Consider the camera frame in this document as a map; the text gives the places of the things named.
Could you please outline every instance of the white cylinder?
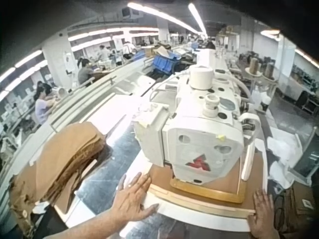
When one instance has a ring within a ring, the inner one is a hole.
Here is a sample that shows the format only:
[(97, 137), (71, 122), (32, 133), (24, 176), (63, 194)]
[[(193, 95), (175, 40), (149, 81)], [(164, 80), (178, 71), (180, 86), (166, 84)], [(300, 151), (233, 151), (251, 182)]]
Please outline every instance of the white cylinder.
[(205, 66), (189, 67), (189, 85), (197, 90), (209, 90), (213, 86), (213, 69)]
[(220, 103), (220, 98), (213, 94), (208, 94), (205, 96), (205, 104), (203, 107), (203, 115), (206, 117), (216, 117), (218, 114), (218, 105)]

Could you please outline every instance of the white sewing machine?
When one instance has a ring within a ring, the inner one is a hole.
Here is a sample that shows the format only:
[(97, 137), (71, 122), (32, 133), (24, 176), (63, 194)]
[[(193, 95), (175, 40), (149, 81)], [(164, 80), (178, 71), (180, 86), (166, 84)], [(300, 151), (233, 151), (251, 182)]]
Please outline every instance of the white sewing machine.
[(241, 174), (246, 181), (260, 120), (241, 114), (242, 99), (233, 78), (193, 65), (178, 81), (172, 77), (163, 82), (164, 91), (177, 92), (173, 109), (146, 102), (133, 119), (146, 158), (161, 167), (171, 165), (181, 181), (201, 185), (226, 176), (248, 147)]

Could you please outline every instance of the gray floor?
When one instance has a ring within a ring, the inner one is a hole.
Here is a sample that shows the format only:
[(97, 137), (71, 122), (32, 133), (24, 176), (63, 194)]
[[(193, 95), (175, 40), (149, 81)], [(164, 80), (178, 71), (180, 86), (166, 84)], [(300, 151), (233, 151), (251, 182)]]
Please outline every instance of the gray floor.
[(310, 137), (313, 127), (319, 124), (318, 117), (312, 117), (294, 104), (283, 100), (278, 94), (274, 95), (269, 109), (278, 129), (293, 134), (297, 133), (303, 146)]

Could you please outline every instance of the industrial sewing machine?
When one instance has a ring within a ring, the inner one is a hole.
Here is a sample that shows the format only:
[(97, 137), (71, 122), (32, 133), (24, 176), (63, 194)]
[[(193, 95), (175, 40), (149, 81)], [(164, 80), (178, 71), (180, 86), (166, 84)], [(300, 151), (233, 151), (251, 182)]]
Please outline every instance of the industrial sewing machine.
[[(214, 57), (207, 61), (212, 65)], [(133, 118), (146, 158), (157, 166), (170, 165), (180, 181), (202, 185), (225, 177), (247, 147), (241, 173), (247, 181), (260, 120), (242, 109), (236, 80), (209, 65), (192, 65), (161, 83), (164, 91), (176, 91), (173, 109), (150, 101)]]

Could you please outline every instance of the wooden board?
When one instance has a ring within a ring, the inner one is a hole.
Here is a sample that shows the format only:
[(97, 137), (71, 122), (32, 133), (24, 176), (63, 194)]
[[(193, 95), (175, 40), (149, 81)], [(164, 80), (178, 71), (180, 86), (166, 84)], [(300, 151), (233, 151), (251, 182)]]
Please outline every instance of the wooden board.
[(243, 203), (246, 192), (246, 182), (241, 180), (241, 172), (244, 160), (239, 159), (230, 172), (223, 178), (218, 178), (212, 182), (196, 185), (182, 182), (176, 178), (170, 180), (170, 185), (174, 188), (230, 203)]
[[(248, 214), (255, 213), (253, 193), (257, 189), (262, 188), (263, 165), (264, 162), (262, 155), (260, 153), (255, 154), (252, 172), (246, 182), (245, 198), (241, 204), (218, 201), (176, 189), (170, 185), (172, 170), (169, 167), (162, 168), (155, 165), (153, 165), (149, 171), (152, 178), (152, 184), (149, 192), (166, 201), (204, 213), (236, 218), (247, 218)], [(230, 186), (230, 184), (218, 184), (216, 189), (218, 188), (230, 189), (230, 192), (233, 191), (235, 187)]]

